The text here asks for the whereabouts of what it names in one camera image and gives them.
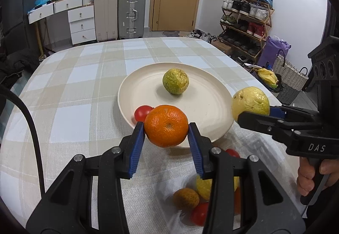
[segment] white plate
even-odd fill
[[[172,95],[162,84],[169,69],[181,69],[189,77],[187,90]],[[232,97],[226,87],[210,73],[181,63],[155,63],[128,75],[120,85],[118,105],[127,123],[134,128],[134,111],[142,105],[156,107],[172,105],[182,110],[190,122],[195,122],[202,136],[212,142],[221,138],[232,126]],[[187,138],[177,146],[189,148]]]

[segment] yellow bag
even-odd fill
[[[270,86],[276,86],[278,79],[274,72],[269,71],[267,69],[258,69],[256,70],[258,76],[265,81]]]

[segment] red sneaker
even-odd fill
[[[256,24],[256,23],[254,23],[254,25],[255,25],[255,32],[253,35],[261,39],[265,35],[265,27],[261,24]]]
[[[255,32],[255,29],[256,29],[255,23],[250,22],[249,27],[247,28],[247,33],[250,35],[253,35]]]

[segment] drawer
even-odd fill
[[[97,39],[95,29],[72,33],[71,37],[73,45]]]
[[[28,14],[28,20],[31,24],[52,14],[54,14],[53,4],[46,4]]]
[[[54,13],[82,6],[82,0],[61,0],[54,3]]]
[[[94,17],[94,6],[87,6],[68,11],[68,22]]]
[[[84,19],[84,20],[71,22],[69,24],[69,27],[71,28],[71,33],[95,29],[94,18],[88,18],[88,19]]]

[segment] purple bag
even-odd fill
[[[286,57],[290,48],[291,48],[291,45],[289,45],[287,42],[283,40],[280,40],[279,37],[269,36],[267,38],[267,43],[264,49],[262,50],[262,53],[261,53],[261,56],[259,58],[257,65],[260,67],[265,67],[268,62],[269,65],[273,67],[275,59],[277,58],[278,51],[282,50]]]

